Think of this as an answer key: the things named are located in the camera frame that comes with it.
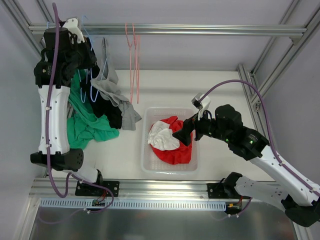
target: pile of clothes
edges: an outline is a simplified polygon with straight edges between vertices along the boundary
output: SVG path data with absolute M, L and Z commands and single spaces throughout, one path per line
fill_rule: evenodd
M 69 102 L 75 114 L 67 119 L 70 148 L 84 149 L 92 139 L 106 141 L 119 136 L 118 129 L 136 130 L 141 120 L 117 86 L 108 42 L 102 39 L 101 65 L 78 70 L 71 80 Z
M 191 161 L 192 143 L 185 146 L 173 137 L 173 133 L 179 131 L 183 124 L 184 122 L 178 120 L 177 116 L 171 116 L 152 125 L 148 135 L 148 144 L 160 160 L 171 165 L 188 164 Z

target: white cloth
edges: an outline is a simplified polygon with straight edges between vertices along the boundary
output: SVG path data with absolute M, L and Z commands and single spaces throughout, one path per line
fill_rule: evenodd
M 172 129 L 169 126 L 169 124 L 163 121 L 157 121 L 153 124 L 148 135 L 148 144 L 161 151 L 179 148 L 180 142 L 172 136 Z

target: vent grille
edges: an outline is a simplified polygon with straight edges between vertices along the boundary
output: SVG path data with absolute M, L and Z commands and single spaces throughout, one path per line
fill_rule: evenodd
M 93 199 L 43 198 L 41 207 L 56 208 L 102 208 L 92 206 Z M 132 200 L 115 199 L 110 209 L 144 209 L 144 210 L 196 210 L 196 211 L 225 211 L 226 203 L 222 201 L 167 201 L 167 200 Z

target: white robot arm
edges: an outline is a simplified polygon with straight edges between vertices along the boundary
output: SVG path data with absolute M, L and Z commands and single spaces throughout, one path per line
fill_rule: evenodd
M 53 66 L 56 32 L 54 28 L 48 28 L 44 33 L 46 48 L 41 51 L 42 59 L 34 69 L 35 82 L 38 85 L 41 101 L 41 139 L 38 152 L 31 154 L 30 159 L 34 164 L 47 167 L 46 112 L 50 111 L 48 135 L 51 167 L 58 171 L 71 172 L 73 176 L 89 183 L 96 183 L 101 179 L 101 173 L 97 169 L 83 164 L 83 151 L 70 149 L 67 136 L 67 104 L 71 79 L 76 69 L 88 69 L 97 62 L 97 58 L 91 51 L 91 46 L 84 38 L 78 24 L 77 18 L 70 18 L 60 24 L 58 61 L 49 109 L 47 109 L 50 90 L 49 78 Z
M 191 143 L 193 130 L 196 141 L 203 135 L 224 141 L 234 154 L 264 170 L 280 185 L 257 182 L 232 172 L 222 183 L 224 192 L 229 197 L 248 196 L 271 204 L 304 227 L 319 221 L 320 185 L 307 179 L 277 153 L 278 160 L 269 141 L 255 129 L 243 126 L 241 114 L 232 106 L 218 107 L 215 118 L 211 118 L 207 110 L 210 100 L 206 96 L 199 103 L 197 99 L 201 97 L 198 94 L 192 101 L 200 111 L 185 120 L 183 128 L 173 136 L 186 146 Z

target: laundry basket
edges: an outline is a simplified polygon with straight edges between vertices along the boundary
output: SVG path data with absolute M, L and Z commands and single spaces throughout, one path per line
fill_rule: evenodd
M 199 146 L 194 140 L 193 132 L 191 161 L 188 164 L 172 165 L 160 160 L 148 144 L 148 134 L 152 125 L 162 119 L 177 116 L 178 120 L 186 120 L 195 112 L 191 108 L 183 107 L 149 107 L 145 110 L 143 118 L 142 144 L 141 144 L 141 167 L 147 173 L 154 174 L 192 174 L 199 167 Z

